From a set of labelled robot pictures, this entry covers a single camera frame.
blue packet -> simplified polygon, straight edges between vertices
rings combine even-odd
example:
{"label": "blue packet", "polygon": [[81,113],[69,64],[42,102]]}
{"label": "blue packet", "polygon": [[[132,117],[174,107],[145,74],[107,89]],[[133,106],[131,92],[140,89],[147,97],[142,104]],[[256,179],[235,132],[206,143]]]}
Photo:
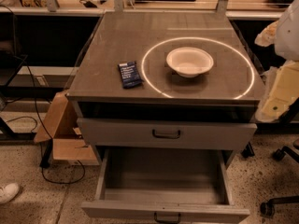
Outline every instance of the blue packet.
{"label": "blue packet", "polygon": [[119,63],[118,67],[121,72],[122,86],[125,89],[135,87],[143,82],[139,75],[136,61],[129,63]]}

black chair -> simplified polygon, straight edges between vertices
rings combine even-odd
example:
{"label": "black chair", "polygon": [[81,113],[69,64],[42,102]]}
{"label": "black chair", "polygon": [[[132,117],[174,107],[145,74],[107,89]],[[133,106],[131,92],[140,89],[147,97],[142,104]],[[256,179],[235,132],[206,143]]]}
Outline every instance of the black chair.
{"label": "black chair", "polygon": [[[293,142],[293,146],[299,149],[299,139]],[[298,153],[287,146],[274,152],[273,158],[277,161],[281,161],[286,154],[289,154],[294,160],[299,162]],[[265,217],[272,217],[275,214],[275,205],[286,203],[299,203],[299,196],[272,198],[268,202],[261,204],[260,211]]]}

open drawer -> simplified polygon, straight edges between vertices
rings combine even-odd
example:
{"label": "open drawer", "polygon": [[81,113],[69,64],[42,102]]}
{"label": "open drawer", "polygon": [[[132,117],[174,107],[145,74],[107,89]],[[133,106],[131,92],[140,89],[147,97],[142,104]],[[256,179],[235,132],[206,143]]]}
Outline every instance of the open drawer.
{"label": "open drawer", "polygon": [[221,152],[112,147],[102,162],[89,217],[158,223],[239,223],[249,210],[233,207]]}
{"label": "open drawer", "polygon": [[84,140],[96,146],[243,150],[254,123],[78,119]]}

black drawer handle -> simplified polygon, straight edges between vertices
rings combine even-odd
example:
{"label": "black drawer handle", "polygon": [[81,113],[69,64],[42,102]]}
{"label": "black drawer handle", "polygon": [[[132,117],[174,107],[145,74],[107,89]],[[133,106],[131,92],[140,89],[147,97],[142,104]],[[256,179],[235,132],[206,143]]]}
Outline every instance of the black drawer handle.
{"label": "black drawer handle", "polygon": [[155,138],[178,139],[178,138],[180,138],[180,130],[178,130],[173,135],[171,135],[171,134],[162,134],[162,133],[158,134],[158,132],[156,132],[156,130],[152,130],[152,136],[154,136]]}
{"label": "black drawer handle", "polygon": [[157,213],[154,214],[154,219],[157,223],[162,223],[162,224],[179,224],[180,222],[180,213],[178,214],[178,220],[176,221],[171,221],[171,220],[159,220],[157,217]]}

white shoe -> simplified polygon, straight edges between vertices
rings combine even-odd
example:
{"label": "white shoe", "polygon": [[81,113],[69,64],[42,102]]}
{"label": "white shoe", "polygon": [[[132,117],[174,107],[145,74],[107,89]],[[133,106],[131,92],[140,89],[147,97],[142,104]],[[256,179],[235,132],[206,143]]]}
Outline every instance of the white shoe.
{"label": "white shoe", "polygon": [[0,187],[0,204],[8,203],[19,192],[20,186],[17,183],[10,183],[5,187]]}

